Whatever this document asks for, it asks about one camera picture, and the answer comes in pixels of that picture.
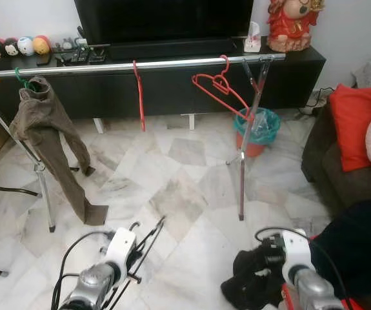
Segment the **yellow orange egg figurine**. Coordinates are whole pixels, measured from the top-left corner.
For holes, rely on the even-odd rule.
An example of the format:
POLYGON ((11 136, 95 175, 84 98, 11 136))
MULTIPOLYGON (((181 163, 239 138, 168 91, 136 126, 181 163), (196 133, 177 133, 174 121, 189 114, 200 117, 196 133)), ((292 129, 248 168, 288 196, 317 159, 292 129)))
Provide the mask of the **yellow orange egg figurine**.
POLYGON ((33 38, 33 50, 36 54, 49 54, 52 52, 52 45, 49 38, 44 35, 35 36, 33 38))

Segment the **navy blue garment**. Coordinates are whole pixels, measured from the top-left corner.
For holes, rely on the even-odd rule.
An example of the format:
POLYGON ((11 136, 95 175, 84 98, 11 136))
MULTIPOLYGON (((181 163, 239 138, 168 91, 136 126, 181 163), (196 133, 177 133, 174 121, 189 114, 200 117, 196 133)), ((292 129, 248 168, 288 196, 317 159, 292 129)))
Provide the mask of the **navy blue garment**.
POLYGON ((371 199, 339 213, 313 240, 312 263, 335 287, 361 307, 371 302, 371 199))

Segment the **silver metal clothes rack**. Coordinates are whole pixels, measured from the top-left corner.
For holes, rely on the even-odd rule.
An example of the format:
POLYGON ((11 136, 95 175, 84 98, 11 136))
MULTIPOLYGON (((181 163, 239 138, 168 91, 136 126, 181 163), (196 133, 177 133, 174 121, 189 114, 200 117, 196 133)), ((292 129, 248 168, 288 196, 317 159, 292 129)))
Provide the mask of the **silver metal clothes rack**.
MULTIPOLYGON (((249 77, 250 82, 255 89, 255 98, 253 101, 253 106, 251 109, 258 109, 259 101, 263 92, 263 88, 268 75, 268 70, 270 70, 271 62, 284 60, 286 58, 285 53, 277 54, 247 54, 246 56, 236 56, 228 59, 230 64, 242 64, 244 71, 249 77)), ((207 66, 207 65, 220 65, 225 64, 225 60, 221 58, 204 58, 204 59, 184 59, 184 60, 163 60, 163 61, 153 61, 137 63, 138 70, 171 70, 171 68, 186 68, 186 67, 197 67, 197 66, 207 66)), ((83 65, 83 66, 63 66, 55 68, 33 68, 33 70, 25 70, 26 75, 70 75, 70 74, 87 74, 87 73, 105 73, 105 72, 115 72, 122 70, 132 70, 131 64, 111 64, 111 65, 83 65)), ((14 76, 13 70, 0 71, 1 77, 14 76)), ((46 165, 44 165, 43 160, 33 152, 26 142, 18 139, 10 127, 8 122, 3 120, 7 124, 9 130, 9 136, 16 145, 23 149, 28 156, 28 159, 32 162, 33 172, 37 175, 39 180, 41 191, 40 197, 43 199, 46 206, 46 211, 48 215, 47 224, 50 233, 55 232, 55 215, 52 201, 50 201, 50 194, 48 191, 45 171, 46 165)))

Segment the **orange waste bin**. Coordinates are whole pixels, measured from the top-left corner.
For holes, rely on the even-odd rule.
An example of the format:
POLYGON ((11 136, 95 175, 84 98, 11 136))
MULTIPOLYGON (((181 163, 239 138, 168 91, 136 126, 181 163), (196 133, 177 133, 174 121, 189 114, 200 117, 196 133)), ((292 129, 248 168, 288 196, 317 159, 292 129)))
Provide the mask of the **orange waste bin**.
MULTIPOLYGON (((241 133, 236 133, 236 147, 242 149, 244 136, 241 133)), ((247 158, 256 158, 264 152, 268 147, 267 144, 259 144, 256 142, 256 137, 249 135, 247 142, 245 143, 245 156, 247 158)))

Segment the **green clothes hanger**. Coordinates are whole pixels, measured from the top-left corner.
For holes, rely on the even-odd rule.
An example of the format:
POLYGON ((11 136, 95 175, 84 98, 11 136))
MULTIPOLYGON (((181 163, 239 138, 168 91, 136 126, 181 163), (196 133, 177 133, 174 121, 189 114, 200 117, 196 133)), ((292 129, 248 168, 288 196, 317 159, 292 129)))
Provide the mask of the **green clothes hanger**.
POLYGON ((18 82, 20 82, 20 84, 23 86, 23 88, 28 89, 28 90, 35 90, 35 88, 31 84, 31 82, 22 77, 18 67, 14 68, 14 76, 16 77, 16 80, 18 80, 18 82))

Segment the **red cushion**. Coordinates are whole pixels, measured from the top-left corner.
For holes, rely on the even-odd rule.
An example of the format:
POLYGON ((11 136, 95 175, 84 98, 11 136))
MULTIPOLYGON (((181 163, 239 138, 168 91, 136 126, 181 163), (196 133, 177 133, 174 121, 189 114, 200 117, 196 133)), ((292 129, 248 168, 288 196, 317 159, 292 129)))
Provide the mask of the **red cushion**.
POLYGON ((328 105, 336 126, 343 171, 348 173, 371 166, 365 142, 371 122, 371 87, 338 85, 328 105))

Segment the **black soundbar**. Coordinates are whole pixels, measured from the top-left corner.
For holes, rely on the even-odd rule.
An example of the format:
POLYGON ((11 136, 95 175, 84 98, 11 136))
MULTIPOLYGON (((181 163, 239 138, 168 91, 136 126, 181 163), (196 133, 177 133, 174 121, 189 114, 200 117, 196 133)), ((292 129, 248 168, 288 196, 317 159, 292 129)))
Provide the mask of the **black soundbar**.
POLYGON ((194 54, 224 54, 236 50, 230 38, 168 39, 138 43, 111 44, 106 48, 112 59, 172 58, 194 54))

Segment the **small white pink box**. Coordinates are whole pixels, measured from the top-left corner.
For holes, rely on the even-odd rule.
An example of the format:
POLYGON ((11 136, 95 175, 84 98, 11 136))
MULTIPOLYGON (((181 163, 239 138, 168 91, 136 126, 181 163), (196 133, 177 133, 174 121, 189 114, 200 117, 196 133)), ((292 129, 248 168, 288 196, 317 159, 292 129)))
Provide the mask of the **small white pink box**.
POLYGON ((248 33, 243 44, 244 53, 259 53, 261 45, 259 24, 255 21, 250 21, 248 33))

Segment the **white egg figurine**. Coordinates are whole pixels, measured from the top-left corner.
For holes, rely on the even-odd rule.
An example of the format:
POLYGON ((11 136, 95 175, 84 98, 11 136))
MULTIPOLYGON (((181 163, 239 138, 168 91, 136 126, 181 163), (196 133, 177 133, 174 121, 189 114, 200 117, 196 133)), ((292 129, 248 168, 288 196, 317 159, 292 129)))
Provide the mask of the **white egg figurine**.
POLYGON ((17 47, 24 56, 34 56, 35 49, 33 45, 33 38, 30 36, 23 36, 18 38, 17 47))

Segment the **red plastic clothes hanger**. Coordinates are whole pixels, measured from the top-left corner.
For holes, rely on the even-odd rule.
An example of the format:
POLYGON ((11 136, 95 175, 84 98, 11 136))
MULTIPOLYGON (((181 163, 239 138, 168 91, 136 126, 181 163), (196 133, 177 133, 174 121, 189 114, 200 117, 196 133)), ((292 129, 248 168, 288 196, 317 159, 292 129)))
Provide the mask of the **red plastic clothes hanger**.
POLYGON ((143 86, 142 86, 142 79, 138 71, 138 65, 137 65, 136 60, 132 60, 132 70, 133 70, 133 74, 136 80, 136 88, 137 88, 137 95, 138 95, 138 109, 140 112, 141 132, 146 132, 146 114, 145 114, 145 109, 144 109, 143 86))
POLYGON ((245 119, 245 121, 253 121, 256 117, 256 109, 251 108, 245 100, 242 99, 242 97, 236 92, 232 86, 230 86, 230 83, 228 82, 228 79, 226 78, 225 74, 227 71, 230 70, 230 60, 226 56, 226 54, 220 55, 221 59, 225 60, 225 68, 224 70, 220 71, 220 74, 217 75, 208 75, 208 74, 194 74, 191 77, 191 82, 193 85, 195 85, 197 88, 202 90, 204 94, 208 94, 209 97, 213 98, 214 100, 218 101, 222 106, 226 107, 230 112, 235 113, 238 116, 241 116, 245 119), (243 104, 243 106, 247 109, 247 112, 243 114, 238 109, 235 109, 234 107, 231 107, 228 103, 223 101, 221 98, 215 96, 212 94, 209 90, 206 90, 202 85, 199 83, 200 78, 206 78, 211 81, 211 85, 214 86, 215 89, 217 89, 221 94, 224 95, 233 95, 235 98, 238 99, 240 103, 243 104))

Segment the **black clothes hanger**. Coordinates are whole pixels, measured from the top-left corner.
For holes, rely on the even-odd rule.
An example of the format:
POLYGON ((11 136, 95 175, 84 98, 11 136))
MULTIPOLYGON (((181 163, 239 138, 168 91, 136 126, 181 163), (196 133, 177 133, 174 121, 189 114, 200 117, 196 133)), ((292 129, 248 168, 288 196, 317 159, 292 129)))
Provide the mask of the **black clothes hanger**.
MULTIPOLYGON (((142 250, 143 256, 140 260, 136 262, 136 265, 132 267, 131 271, 136 271, 136 275, 138 275, 139 269, 145 260, 150 254, 150 250, 152 250, 153 245, 158 238, 159 233, 161 232, 162 228, 164 227, 165 218, 159 219, 158 222, 153 226, 152 230, 150 230, 146 236, 141 237, 136 235, 136 246, 134 250, 142 250)), ((140 222, 134 222, 131 227, 126 228, 130 231, 135 233, 134 229, 140 225, 140 222)), ((112 237, 114 237, 115 231, 111 231, 108 233, 109 242, 111 242, 112 237)), ((123 275, 120 275, 120 272, 117 269, 117 266, 112 265, 111 263, 105 263, 105 265, 109 266, 112 271, 111 281, 108 284, 108 290, 106 290, 106 300, 100 306, 100 310, 114 310, 115 305, 120 301, 121 296, 124 295, 126 292, 127 287, 131 283, 135 283, 134 280, 130 280, 129 278, 123 275)))

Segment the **dark brown sofa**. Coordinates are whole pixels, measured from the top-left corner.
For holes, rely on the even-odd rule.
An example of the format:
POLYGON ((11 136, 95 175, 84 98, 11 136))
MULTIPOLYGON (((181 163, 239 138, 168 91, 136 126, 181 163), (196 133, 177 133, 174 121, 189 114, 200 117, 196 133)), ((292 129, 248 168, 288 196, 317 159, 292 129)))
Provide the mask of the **dark brown sofa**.
POLYGON ((343 171, 332 109, 316 109, 317 120, 307 136, 301 155, 301 171, 320 195, 331 215, 337 215, 355 203, 371 199, 371 165, 343 171))

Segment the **red laughing Buddha statue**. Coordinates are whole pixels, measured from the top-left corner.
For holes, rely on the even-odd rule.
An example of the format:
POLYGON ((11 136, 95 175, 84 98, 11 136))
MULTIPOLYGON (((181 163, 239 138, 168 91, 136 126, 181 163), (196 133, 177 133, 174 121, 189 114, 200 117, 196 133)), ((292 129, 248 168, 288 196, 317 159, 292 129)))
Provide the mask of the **red laughing Buddha statue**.
POLYGON ((325 0, 270 0, 267 43, 271 50, 291 52, 311 46, 311 26, 324 9, 325 0))

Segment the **black flat television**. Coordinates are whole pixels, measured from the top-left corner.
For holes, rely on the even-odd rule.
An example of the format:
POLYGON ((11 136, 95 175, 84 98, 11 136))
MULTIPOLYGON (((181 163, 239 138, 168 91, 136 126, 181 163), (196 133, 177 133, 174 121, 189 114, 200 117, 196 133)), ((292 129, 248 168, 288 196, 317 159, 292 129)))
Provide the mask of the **black flat television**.
POLYGON ((243 36, 254 0, 74 0, 88 43, 243 36))

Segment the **teal plastic bin liner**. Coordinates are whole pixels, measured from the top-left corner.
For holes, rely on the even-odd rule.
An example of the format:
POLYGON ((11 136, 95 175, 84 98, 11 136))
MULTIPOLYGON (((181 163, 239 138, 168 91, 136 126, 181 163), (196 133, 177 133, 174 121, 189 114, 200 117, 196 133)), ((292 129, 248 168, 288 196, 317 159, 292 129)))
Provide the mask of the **teal plastic bin liner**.
MULTIPOLYGON (((245 135, 245 130, 249 127, 243 114, 247 114, 247 108, 241 109, 234 116, 234 129, 239 137, 245 135)), ((248 134, 248 144, 270 145, 276 139, 277 133, 281 127, 280 116, 270 109, 259 107, 256 110, 255 124, 250 127, 248 134)))

